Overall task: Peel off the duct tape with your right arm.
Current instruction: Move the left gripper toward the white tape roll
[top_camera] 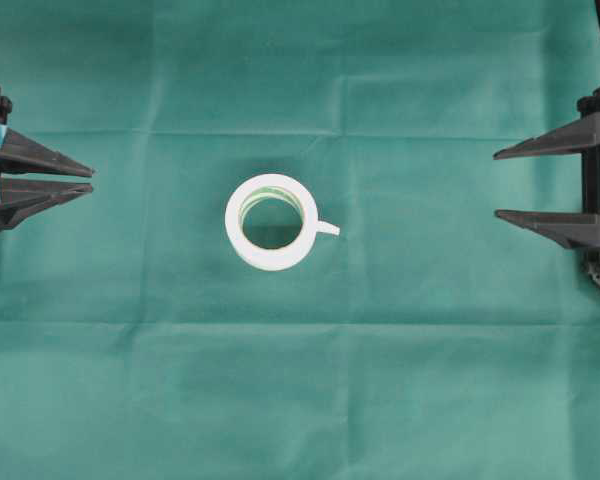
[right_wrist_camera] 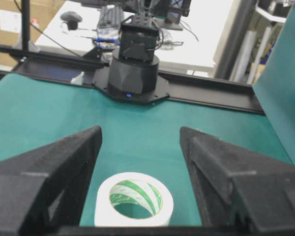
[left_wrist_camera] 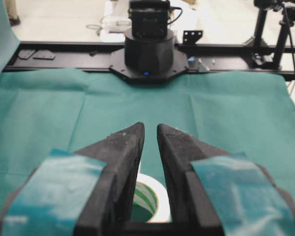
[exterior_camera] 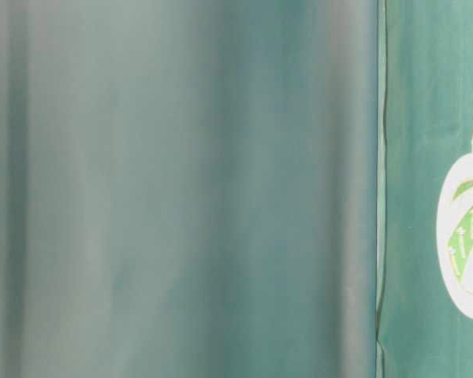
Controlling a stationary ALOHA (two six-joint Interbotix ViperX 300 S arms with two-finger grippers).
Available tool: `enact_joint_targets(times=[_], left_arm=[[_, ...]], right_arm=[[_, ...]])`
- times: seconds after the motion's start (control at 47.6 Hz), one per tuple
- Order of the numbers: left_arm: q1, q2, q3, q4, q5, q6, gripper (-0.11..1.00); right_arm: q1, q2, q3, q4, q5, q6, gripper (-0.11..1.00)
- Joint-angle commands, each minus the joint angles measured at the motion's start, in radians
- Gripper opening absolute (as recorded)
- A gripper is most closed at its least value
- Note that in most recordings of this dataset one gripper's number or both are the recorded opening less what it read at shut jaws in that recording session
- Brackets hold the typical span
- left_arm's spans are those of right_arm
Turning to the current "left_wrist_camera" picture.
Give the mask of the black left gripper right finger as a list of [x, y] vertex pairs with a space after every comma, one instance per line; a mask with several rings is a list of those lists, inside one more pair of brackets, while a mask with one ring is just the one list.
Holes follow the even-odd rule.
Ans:
[[173, 222], [200, 236], [295, 236], [295, 201], [269, 171], [166, 124], [157, 126]]

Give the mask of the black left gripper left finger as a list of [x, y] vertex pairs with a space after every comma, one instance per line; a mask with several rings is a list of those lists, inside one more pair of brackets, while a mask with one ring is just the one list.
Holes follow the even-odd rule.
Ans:
[[130, 218], [145, 127], [73, 153], [54, 149], [6, 200], [2, 236], [100, 236]]

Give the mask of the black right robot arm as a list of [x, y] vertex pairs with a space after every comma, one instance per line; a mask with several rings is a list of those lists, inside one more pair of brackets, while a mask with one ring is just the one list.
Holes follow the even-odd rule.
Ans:
[[175, 48], [168, 28], [168, 0], [131, 0], [131, 28], [124, 32], [124, 48], [114, 51], [109, 70], [130, 83], [162, 83], [188, 71], [185, 53]]

